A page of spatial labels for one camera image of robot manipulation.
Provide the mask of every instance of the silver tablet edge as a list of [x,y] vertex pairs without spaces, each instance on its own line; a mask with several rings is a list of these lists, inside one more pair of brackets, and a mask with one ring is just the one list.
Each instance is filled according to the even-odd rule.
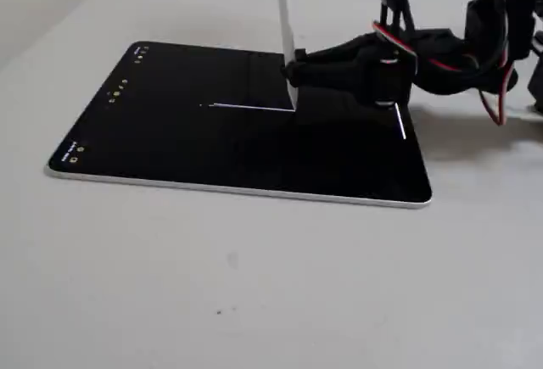
[[92,176],[88,174],[76,174],[53,170],[49,164],[45,166],[45,173],[56,178],[64,178],[70,180],[83,180],[91,182],[109,182],[125,185],[136,185],[145,187],[165,187],[187,189],[192,191],[205,191],[210,193],[234,193],[242,195],[254,195],[268,198],[285,198],[285,199],[301,199],[306,201],[331,202],[339,204],[356,204],[356,205],[373,205],[390,208],[405,208],[405,209],[421,209],[432,202],[432,197],[424,203],[388,201],[382,199],[369,198],[351,198],[338,197],[333,195],[318,195],[314,193],[290,193],[287,191],[268,191],[264,189],[241,188],[241,187],[223,187],[204,184],[190,184],[183,182],[168,182],[168,181],[152,181],[137,178],[123,178],[117,176]]

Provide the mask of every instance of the white table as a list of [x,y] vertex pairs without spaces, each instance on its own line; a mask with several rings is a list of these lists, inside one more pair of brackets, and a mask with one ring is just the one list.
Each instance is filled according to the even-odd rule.
[[[462,32],[468,0],[411,0]],[[300,46],[377,0],[295,0]],[[280,51],[276,0],[87,0],[0,73],[0,367],[543,366],[543,123],[413,92],[434,186],[390,210],[61,181],[42,167],[136,40]]]

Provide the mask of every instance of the tablet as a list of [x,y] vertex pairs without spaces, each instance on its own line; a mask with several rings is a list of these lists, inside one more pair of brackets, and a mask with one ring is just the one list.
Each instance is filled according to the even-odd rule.
[[48,161],[97,182],[418,207],[432,196],[407,107],[301,88],[283,56],[132,45]]

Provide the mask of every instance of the white stylus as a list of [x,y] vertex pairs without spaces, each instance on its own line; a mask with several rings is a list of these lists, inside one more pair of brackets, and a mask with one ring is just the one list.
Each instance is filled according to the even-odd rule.
[[[290,22],[290,0],[279,1],[279,19],[281,20],[281,37],[283,38],[283,54],[285,64],[295,60],[294,56],[294,32]],[[288,95],[292,102],[293,109],[298,106],[298,89],[292,87],[287,81]]]

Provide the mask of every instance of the red wire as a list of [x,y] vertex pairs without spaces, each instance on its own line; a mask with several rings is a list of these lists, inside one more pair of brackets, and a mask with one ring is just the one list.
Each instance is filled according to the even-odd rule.
[[[390,38],[393,41],[393,43],[398,44],[400,47],[402,47],[406,51],[416,54],[415,51],[410,46],[405,44],[398,37],[393,36],[391,33],[386,31],[379,23],[373,22],[373,29],[378,31],[378,32],[383,33],[387,38]],[[506,66],[507,65],[507,52],[503,53],[501,60],[502,60],[501,67]],[[452,67],[452,66],[450,66],[448,64],[444,64],[444,63],[438,61],[437,59],[429,59],[428,61],[431,62],[432,64],[440,67],[443,70],[450,70],[450,71],[455,71],[455,72],[460,71],[458,68],[454,68],[454,67]],[[488,100],[486,99],[486,96],[484,95],[484,93],[479,90],[479,96],[481,97],[481,102],[483,102],[484,109],[489,114],[492,121],[494,121],[494,123],[496,123],[498,126],[503,126],[505,124],[505,122],[506,122],[504,106],[505,106],[505,99],[506,99],[506,95],[507,95],[507,83],[508,83],[508,81],[510,79],[512,71],[513,71],[513,65],[511,64],[509,66],[509,68],[507,68],[507,70],[506,70],[503,81],[501,83],[501,89],[500,89],[500,92],[498,94],[498,115],[490,107],[490,104],[489,104]]]

